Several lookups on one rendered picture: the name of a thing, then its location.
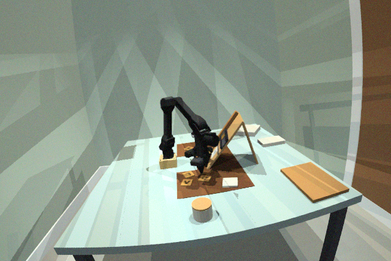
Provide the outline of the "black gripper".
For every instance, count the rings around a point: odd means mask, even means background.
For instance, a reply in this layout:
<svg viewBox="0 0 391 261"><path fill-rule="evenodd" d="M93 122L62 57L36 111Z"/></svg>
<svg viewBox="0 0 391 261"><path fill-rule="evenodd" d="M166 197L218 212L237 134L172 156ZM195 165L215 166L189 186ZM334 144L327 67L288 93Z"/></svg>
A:
<svg viewBox="0 0 391 261"><path fill-rule="evenodd" d="M208 167L208 163L210 161L213 148L207 147L207 145L195 145L194 147L196 149L196 156L198 158L193 158L190 162L191 166L197 166L200 173L203 173L204 167ZM210 151L210 153L209 153Z"/></svg>

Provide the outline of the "grey cylinder with tan lid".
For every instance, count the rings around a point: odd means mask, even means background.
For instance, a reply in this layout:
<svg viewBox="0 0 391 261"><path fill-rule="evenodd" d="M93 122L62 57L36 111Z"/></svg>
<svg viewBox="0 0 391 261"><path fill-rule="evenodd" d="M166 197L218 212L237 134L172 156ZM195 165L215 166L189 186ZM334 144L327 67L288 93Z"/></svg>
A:
<svg viewBox="0 0 391 261"><path fill-rule="evenodd" d="M211 199L199 197L192 201L191 207L195 221L203 223L210 221L213 218Z"/></svg>

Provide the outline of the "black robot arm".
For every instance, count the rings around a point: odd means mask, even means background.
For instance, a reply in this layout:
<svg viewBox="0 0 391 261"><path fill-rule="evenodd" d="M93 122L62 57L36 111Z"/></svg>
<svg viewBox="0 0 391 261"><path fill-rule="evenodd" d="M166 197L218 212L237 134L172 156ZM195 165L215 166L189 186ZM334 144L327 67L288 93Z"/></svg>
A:
<svg viewBox="0 0 391 261"><path fill-rule="evenodd" d="M164 135L161 138L159 149L162 150L163 160L173 159L174 157L174 150L172 147L174 147L175 138L172 136L172 111L175 106L188 120L188 124L193 131L191 134L194 135L195 145L207 145L213 147L217 147L219 145L219 136L217 136L216 133L211 133L211 129L207 125L205 119L196 115L181 97L165 97L161 99L160 103L161 109L163 110ZM186 158L192 156L196 158L195 148L185 151Z"/></svg>

